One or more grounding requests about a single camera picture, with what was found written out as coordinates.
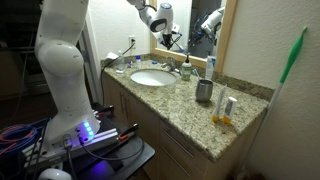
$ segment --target floor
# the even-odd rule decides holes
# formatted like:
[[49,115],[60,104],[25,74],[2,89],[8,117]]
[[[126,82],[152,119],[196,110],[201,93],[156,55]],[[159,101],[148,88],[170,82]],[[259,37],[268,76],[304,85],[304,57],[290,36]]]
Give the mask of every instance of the floor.
[[[18,98],[0,101],[0,129],[8,125],[29,124],[43,118],[53,117],[57,113],[50,93],[24,96],[15,114],[17,103]],[[149,178],[141,169],[130,180],[149,180]]]

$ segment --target cup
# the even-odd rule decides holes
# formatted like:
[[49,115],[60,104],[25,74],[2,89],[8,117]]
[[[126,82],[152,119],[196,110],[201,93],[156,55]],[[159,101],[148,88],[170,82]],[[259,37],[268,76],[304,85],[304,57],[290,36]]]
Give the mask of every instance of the cup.
[[200,79],[196,89],[196,101],[209,102],[212,95],[213,82],[208,79]]

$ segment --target soap dispenser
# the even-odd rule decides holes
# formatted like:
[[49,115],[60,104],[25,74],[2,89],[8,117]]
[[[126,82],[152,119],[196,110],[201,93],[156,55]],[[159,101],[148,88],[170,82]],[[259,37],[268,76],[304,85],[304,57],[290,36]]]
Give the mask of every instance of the soap dispenser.
[[189,54],[187,55],[186,61],[182,64],[181,67],[181,79],[184,81],[190,80],[190,74],[191,74],[191,63],[189,61]]

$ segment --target white sink basin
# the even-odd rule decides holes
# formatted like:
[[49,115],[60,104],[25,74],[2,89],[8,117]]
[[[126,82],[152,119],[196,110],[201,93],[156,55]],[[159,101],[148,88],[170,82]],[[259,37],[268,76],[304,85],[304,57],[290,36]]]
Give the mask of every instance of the white sink basin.
[[166,86],[176,82],[176,77],[161,70],[144,69],[134,72],[131,79],[146,86]]

